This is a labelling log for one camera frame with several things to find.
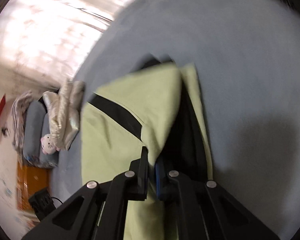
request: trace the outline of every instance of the black cable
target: black cable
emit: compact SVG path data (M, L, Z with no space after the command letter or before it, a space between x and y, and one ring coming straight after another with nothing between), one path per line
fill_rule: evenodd
M58 200L61 204L63 204L63 202L60 199L58 199L56 197L51 197L51 198L54 198L54 199Z

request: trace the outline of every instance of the gray mattress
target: gray mattress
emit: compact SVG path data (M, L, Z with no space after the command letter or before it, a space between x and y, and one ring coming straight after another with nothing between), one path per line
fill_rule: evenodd
M215 180L290 239L300 227L300 16L276 0L137 0L78 71L84 101L149 53L195 63ZM82 184L80 148L79 134L53 170L62 200Z

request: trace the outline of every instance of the tiled floor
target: tiled floor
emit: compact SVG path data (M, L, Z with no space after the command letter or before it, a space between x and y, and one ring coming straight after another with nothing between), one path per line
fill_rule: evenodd
M72 78L133 0L10 0L0 14L0 64L45 86Z

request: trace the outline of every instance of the gray pillow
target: gray pillow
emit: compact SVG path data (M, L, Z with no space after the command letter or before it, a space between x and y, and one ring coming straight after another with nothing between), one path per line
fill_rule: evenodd
M46 110L42 103L33 101L26 113L23 156L32 165L37 165L41 149L41 131Z
M49 116L48 116L48 114L46 114L43 119L41 137L45 136L48 133L50 133ZM38 167L53 168L53 167L58 166L58 161L59 161L59 152L55 152L54 154L50 154L50 155L44 154L42 152L42 147L40 147L39 164L37 165Z

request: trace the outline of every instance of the hello kitty plush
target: hello kitty plush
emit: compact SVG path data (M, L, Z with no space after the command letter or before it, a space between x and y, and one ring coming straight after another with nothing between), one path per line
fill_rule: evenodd
M49 133L41 138L41 146L44 154L54 154L56 151L60 151L54 146Z

